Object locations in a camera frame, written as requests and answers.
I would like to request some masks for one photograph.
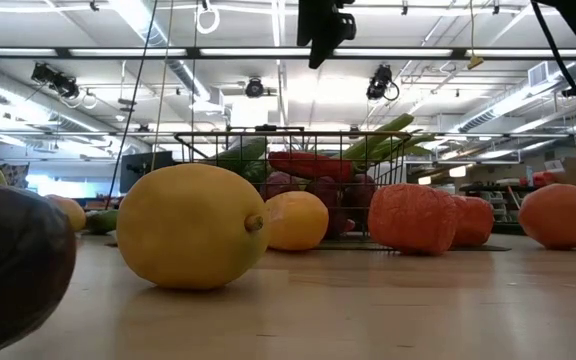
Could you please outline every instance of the orange textured ball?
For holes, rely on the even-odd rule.
[[[552,184],[530,193],[519,210],[519,223],[547,249],[576,248],[576,186]]]
[[[492,206],[482,198],[454,196],[459,221],[452,246],[481,246],[490,236],[495,221]]]
[[[443,254],[452,244],[457,221],[452,195],[413,184],[380,188],[368,213],[375,242],[403,254]]]
[[[310,250],[328,228],[328,208],[305,191],[289,191],[266,201],[270,212],[270,246],[285,251]]]

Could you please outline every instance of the wire basket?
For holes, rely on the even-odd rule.
[[[319,197],[328,208],[331,223],[320,249],[391,250],[370,239],[368,211],[372,194],[379,187],[405,182],[403,155],[410,134],[287,130],[182,132],[174,138],[182,145],[177,161],[234,171],[255,186],[264,200],[289,190]],[[369,154],[365,144],[376,139],[380,139],[382,150],[387,147],[387,156],[381,152],[380,157],[371,158],[374,152]],[[353,158],[342,156],[353,145],[362,149],[361,154],[356,155],[355,150]],[[215,155],[209,156],[208,146],[214,146],[210,153]],[[279,176],[280,182],[270,177],[277,171],[287,173]]]

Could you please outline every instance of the metal basket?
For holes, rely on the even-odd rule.
[[[389,149],[391,151],[387,158],[369,158],[367,147],[364,147],[364,154],[360,159],[342,159],[342,157],[339,156],[348,145],[362,139],[367,142],[370,136],[383,137],[384,139],[380,141],[380,143],[390,141]],[[371,189],[376,190],[381,186],[405,182],[403,154],[406,141],[411,138],[410,134],[403,132],[314,132],[284,130],[256,132],[182,132],[176,133],[174,138],[182,145],[181,163],[204,162],[221,167],[231,167],[228,165],[228,162],[237,162],[237,165],[254,166],[251,164],[255,164],[261,167],[263,169],[263,176],[259,176],[256,180],[248,180],[260,191],[264,198],[267,198],[267,192],[271,186],[277,186],[276,184],[269,184],[267,182],[268,176],[272,172],[272,168],[270,167],[272,161],[268,159],[270,152],[287,152],[289,154],[288,161],[291,163],[294,162],[295,165],[304,160],[293,158],[293,154],[297,152],[314,153],[314,160],[309,160],[311,161],[309,164],[312,165],[312,161],[314,161],[317,169],[319,169],[319,166],[326,166],[326,164],[330,164],[332,161],[338,161],[340,163],[339,169],[341,169],[342,161],[353,160],[353,166],[360,169],[360,173],[364,173],[372,178],[374,185],[353,181],[335,181],[334,187],[337,189],[337,199],[334,204],[331,204],[330,201],[326,204],[329,210],[330,221],[339,222],[343,217],[347,217],[355,222],[355,227],[350,231],[340,231],[339,233],[329,231],[329,234],[327,234],[327,237],[322,241],[319,248],[392,250],[388,247],[373,243],[370,239],[367,226],[369,200],[368,202],[363,201],[362,204],[358,205],[345,201],[344,197],[353,191],[353,187],[369,186]],[[254,158],[247,157],[245,146],[251,138],[264,139],[266,148],[262,155]],[[205,144],[214,145],[216,155],[209,157],[197,148],[198,144],[202,144],[204,149]],[[232,152],[236,152],[234,149],[237,148],[240,151],[239,156],[233,158]],[[220,153],[226,150],[231,150],[231,156],[228,158],[225,158],[225,155],[220,157]],[[312,184],[308,186],[309,190],[318,189],[317,184],[322,180],[318,177],[318,174],[314,175],[314,177],[308,179],[295,179],[295,184],[297,184],[301,190],[306,190],[304,189],[305,181]]]

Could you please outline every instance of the ceiling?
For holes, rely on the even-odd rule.
[[[272,47],[295,46],[297,33],[296,0],[287,1],[284,16],[277,15],[278,25],[273,34],[272,1],[220,1],[212,5],[219,10],[220,23],[210,34],[199,34],[194,24],[195,1],[159,1],[156,20],[168,32],[170,6],[172,14],[170,43],[188,47]],[[145,0],[152,6],[153,1]],[[112,2],[97,1],[101,10],[88,9],[89,1],[76,0],[0,0],[0,47],[140,47],[143,41],[131,25],[112,8]],[[346,8],[357,22],[357,36],[342,46],[373,47],[470,47],[471,26],[474,25],[475,47],[546,47],[545,37],[531,11],[528,0],[501,0],[501,12],[492,13],[492,0],[474,0],[474,24],[467,0],[409,0],[407,16],[402,16],[401,2],[356,0]],[[576,37],[555,10],[544,8],[546,20],[560,48],[576,48]],[[210,14],[202,16],[202,24],[210,25]],[[94,108],[83,105],[70,113],[81,114],[112,128],[122,129],[125,115],[119,109],[120,97],[132,97],[140,61],[125,64],[126,76],[122,89],[122,63],[117,60],[51,59],[51,67],[77,78],[82,89],[93,93],[98,102]],[[30,80],[36,61],[32,59],[0,59],[0,76],[14,81],[25,91],[37,90]],[[388,63],[397,77],[400,98],[385,103],[368,102],[365,96],[368,79],[376,68]],[[404,112],[414,112],[417,128],[426,131],[448,131],[447,118],[459,119],[478,107],[526,81],[527,70],[539,61],[486,61],[474,70],[463,70],[467,61],[405,60],[328,60],[319,69],[308,68],[307,60],[283,60],[278,68],[275,60],[196,60],[186,61],[196,78],[207,87],[222,89],[225,102],[243,99],[242,84],[250,77],[260,77],[264,86],[279,88],[279,70],[284,74],[283,96],[287,110],[286,124],[305,126],[312,130],[346,130],[352,124],[374,129],[379,124]],[[221,114],[194,112],[191,96],[165,64],[147,60],[143,64],[140,87],[136,94],[132,124],[149,124],[158,117],[168,131],[187,131],[191,121],[196,130],[225,129]],[[453,77],[446,78],[453,72]],[[160,109],[159,94],[163,89]],[[59,98],[41,88],[30,101],[55,109]],[[92,98],[84,101],[91,105]],[[279,123],[278,107],[270,101],[267,121]],[[559,101],[558,106],[576,106],[576,100]],[[496,127],[487,131],[504,132],[555,111],[553,96],[548,95],[506,114],[510,120],[496,120]]]

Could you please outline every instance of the metal beam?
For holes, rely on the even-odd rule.
[[[494,51],[487,61],[552,61],[549,48],[479,47]],[[455,60],[469,59],[466,47],[344,47],[330,56],[334,60]],[[564,60],[576,60],[576,48],[559,49]],[[307,60],[310,49],[302,47],[170,47],[169,60]],[[129,47],[0,47],[0,59],[35,60],[141,60],[143,48]],[[164,60],[165,48],[151,48],[146,60]]]

